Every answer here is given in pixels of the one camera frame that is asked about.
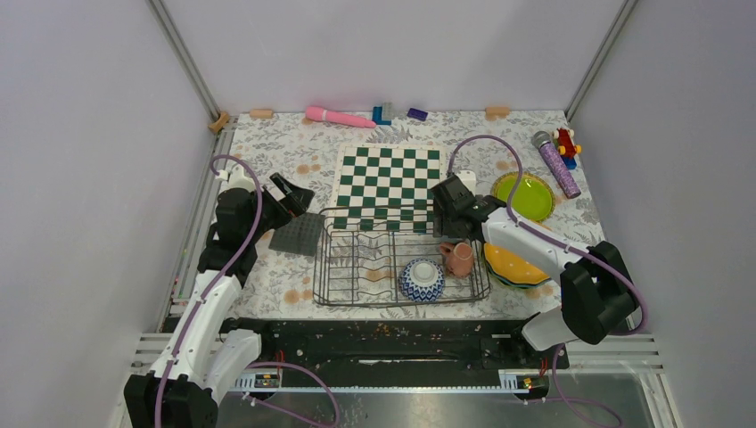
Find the pink mug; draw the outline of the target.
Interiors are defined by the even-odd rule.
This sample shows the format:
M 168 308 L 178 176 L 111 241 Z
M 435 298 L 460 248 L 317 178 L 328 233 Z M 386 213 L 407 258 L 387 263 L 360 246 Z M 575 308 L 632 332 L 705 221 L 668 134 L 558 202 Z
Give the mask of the pink mug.
M 465 242 L 441 243 L 440 251 L 449 276 L 465 278 L 472 273 L 474 252 L 470 244 Z

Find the orange dotted plate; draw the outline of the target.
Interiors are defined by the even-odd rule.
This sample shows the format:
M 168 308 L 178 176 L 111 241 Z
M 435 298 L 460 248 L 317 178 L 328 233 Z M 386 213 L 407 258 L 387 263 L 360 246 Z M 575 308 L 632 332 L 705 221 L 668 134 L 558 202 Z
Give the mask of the orange dotted plate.
M 538 284 L 550 280 L 542 270 L 502 247 L 485 243 L 482 254 L 496 273 L 513 283 Z

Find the blue white patterned bowl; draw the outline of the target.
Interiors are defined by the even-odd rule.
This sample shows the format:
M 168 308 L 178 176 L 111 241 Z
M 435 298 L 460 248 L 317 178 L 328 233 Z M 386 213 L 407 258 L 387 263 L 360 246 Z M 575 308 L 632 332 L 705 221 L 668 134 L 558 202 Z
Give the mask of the blue white patterned bowl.
M 434 302 L 443 294 L 445 276 L 434 260 L 417 258 L 409 261 L 397 278 L 401 294 L 413 302 Z

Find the plain lime green plate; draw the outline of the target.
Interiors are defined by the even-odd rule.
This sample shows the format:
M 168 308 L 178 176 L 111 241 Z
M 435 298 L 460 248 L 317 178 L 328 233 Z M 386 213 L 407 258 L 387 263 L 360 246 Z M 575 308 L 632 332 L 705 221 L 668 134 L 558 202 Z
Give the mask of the plain lime green plate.
M 513 190 L 517 173 L 501 176 L 492 186 L 491 194 L 506 202 Z M 525 218 L 543 222 L 555 209 L 555 196 L 551 187 L 541 178 L 524 173 L 512 201 L 513 209 Z

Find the metal wire dish rack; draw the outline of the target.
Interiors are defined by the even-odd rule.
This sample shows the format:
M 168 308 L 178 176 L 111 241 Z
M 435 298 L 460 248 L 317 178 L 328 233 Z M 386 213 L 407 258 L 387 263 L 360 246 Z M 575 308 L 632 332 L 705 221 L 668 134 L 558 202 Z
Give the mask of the metal wire dish rack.
M 316 303 L 331 307 L 390 308 L 482 300 L 491 282 L 482 261 L 466 277 L 448 272 L 430 203 L 377 207 L 330 207 L 315 261 Z M 404 268 L 419 260 L 436 263 L 443 285 L 429 292 L 403 286 Z

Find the teal dotted plate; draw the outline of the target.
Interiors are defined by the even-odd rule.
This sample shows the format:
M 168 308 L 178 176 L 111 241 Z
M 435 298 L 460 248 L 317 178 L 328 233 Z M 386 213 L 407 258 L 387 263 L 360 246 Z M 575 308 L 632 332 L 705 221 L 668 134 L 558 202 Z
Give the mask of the teal dotted plate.
M 500 274 L 496 273 L 492 266 L 485 261 L 485 266 L 490 275 L 492 275 L 494 278 L 496 278 L 502 285 L 510 286 L 517 289 L 531 289 L 531 288 L 537 288 L 541 286 L 544 282 L 538 283 L 538 284 L 521 284 L 521 283 L 513 283 L 509 281 L 508 279 L 504 278 Z

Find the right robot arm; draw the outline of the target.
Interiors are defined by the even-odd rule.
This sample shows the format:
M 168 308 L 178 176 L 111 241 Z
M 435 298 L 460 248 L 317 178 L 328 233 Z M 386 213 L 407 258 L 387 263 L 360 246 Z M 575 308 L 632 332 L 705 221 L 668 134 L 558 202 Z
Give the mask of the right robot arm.
M 535 366 L 560 343 L 596 345 L 637 309 L 645 309 L 614 245 L 571 241 L 494 196 L 473 194 L 456 175 L 435 185 L 431 193 L 441 235 L 509 250 L 560 286 L 560 307 L 531 317 L 513 340 L 511 353 L 520 366 Z

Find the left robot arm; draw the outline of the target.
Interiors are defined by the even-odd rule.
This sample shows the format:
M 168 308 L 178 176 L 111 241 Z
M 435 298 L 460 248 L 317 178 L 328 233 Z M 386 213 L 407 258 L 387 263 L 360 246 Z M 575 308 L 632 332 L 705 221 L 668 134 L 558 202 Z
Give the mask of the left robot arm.
M 242 370 L 274 360 L 275 340 L 252 330 L 230 333 L 219 351 L 212 349 L 257 261 L 256 242 L 305 214 L 314 199 L 314 191 L 278 173 L 270 179 L 281 199 L 247 177 L 231 179 L 219 194 L 187 308 L 147 373 L 131 375 L 125 385 L 134 427 L 213 427 Z

